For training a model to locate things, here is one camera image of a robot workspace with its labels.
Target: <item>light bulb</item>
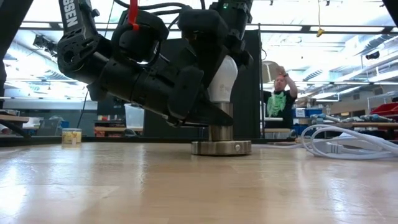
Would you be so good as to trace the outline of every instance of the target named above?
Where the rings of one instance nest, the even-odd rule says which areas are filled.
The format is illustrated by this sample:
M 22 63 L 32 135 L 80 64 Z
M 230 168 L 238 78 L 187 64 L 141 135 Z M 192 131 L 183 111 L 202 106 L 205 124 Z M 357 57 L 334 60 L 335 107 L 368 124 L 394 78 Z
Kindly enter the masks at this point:
M 235 61 L 225 56 L 211 81 L 208 92 L 210 101 L 214 103 L 229 103 L 231 101 L 232 86 L 238 76 L 238 68 Z

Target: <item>person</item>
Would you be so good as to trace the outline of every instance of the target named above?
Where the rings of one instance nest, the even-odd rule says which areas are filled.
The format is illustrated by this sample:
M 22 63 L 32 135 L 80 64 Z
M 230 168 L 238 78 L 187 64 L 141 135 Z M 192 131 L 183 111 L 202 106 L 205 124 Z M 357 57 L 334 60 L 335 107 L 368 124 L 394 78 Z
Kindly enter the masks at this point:
M 297 86 L 286 73 L 284 67 L 277 69 L 278 76 L 274 81 L 274 92 L 263 91 L 266 104 L 266 118 L 283 118 L 283 121 L 266 121 L 266 128 L 293 128 L 292 107 L 297 99 Z

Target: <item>ceiling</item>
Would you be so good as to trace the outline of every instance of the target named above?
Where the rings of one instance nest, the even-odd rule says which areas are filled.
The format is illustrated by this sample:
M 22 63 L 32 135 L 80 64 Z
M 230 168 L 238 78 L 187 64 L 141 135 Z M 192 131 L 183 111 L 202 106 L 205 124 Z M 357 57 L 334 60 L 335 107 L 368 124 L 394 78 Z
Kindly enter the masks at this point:
M 150 5 L 163 2 L 161 0 L 140 0 L 140 5 Z M 199 0 L 178 1 L 189 4 L 193 8 L 200 8 Z M 205 1 L 209 6 L 213 1 Z M 114 4 L 112 0 L 91 0 L 92 6 L 101 15 L 96 17 L 97 28 L 108 31 L 100 33 L 111 38 L 120 14 L 125 8 Z M 288 34 L 282 33 L 289 26 L 310 25 L 326 26 L 325 30 L 355 31 L 365 29 L 382 29 L 384 26 L 395 26 L 382 1 L 374 0 L 254 0 L 251 14 L 252 26 L 247 29 L 272 30 L 272 33 L 261 34 L 262 46 L 266 51 L 263 58 L 283 65 L 298 82 L 346 82 L 369 81 L 375 82 L 394 80 L 398 54 L 397 42 L 394 35 L 356 35 L 356 34 Z M 161 16 L 165 23 L 174 19 L 175 15 Z M 35 0 L 24 19 L 21 29 L 8 51 L 5 64 L 7 65 L 7 88 L 10 96 L 19 97 L 60 97 L 84 98 L 85 84 L 63 76 L 56 64 L 56 58 L 42 49 L 33 46 L 35 36 L 44 35 L 55 43 L 62 37 L 61 30 L 50 30 L 48 22 L 61 23 L 58 1 Z M 169 38 L 179 38 L 180 32 L 173 31 Z M 379 59 L 366 60 L 365 54 L 378 50 Z M 271 90 L 272 85 L 264 84 L 265 89 Z M 300 96 L 317 96 L 317 93 L 336 93 L 336 85 L 322 83 L 299 84 Z M 358 85 L 338 85 L 341 95 L 358 91 Z M 324 98 L 335 98 L 336 94 Z

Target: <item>coiled cable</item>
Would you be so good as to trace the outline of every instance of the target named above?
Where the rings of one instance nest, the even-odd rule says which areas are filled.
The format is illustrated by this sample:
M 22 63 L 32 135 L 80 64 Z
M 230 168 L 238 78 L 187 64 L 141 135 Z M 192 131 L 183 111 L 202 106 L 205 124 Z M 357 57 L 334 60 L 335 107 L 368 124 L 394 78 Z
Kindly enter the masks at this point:
M 306 139 L 305 134 L 312 129 L 317 130 Z M 332 139 L 315 139 L 315 136 L 325 131 L 337 131 L 343 133 L 343 136 Z M 385 139 L 361 134 L 349 129 L 339 128 L 336 126 L 316 124 L 304 129 L 301 134 L 301 144 L 293 146 L 274 146 L 266 145 L 269 148 L 277 149 L 295 149 L 304 147 L 314 156 L 325 157 L 329 159 L 346 159 L 346 160 L 370 160 L 385 159 L 398 156 L 398 145 L 386 141 Z

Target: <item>black robotic arm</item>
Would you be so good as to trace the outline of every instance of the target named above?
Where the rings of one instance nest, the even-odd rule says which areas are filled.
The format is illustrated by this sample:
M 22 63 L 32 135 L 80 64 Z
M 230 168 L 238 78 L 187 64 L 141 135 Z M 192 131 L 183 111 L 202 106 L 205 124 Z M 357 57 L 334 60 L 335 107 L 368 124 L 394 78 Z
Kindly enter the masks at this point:
M 87 83 L 92 100 L 102 100 L 109 93 L 162 115 L 173 126 L 233 124 L 209 100 L 207 88 L 226 55 L 239 67 L 250 66 L 252 58 L 242 38 L 251 21 L 252 0 L 219 1 L 210 10 L 183 7 L 178 27 L 193 52 L 183 49 L 162 69 L 154 62 L 169 30 L 156 13 L 137 10 L 131 22 L 130 7 L 108 40 L 95 28 L 99 12 L 92 10 L 89 0 L 59 3 L 64 29 L 58 42 L 59 69 Z

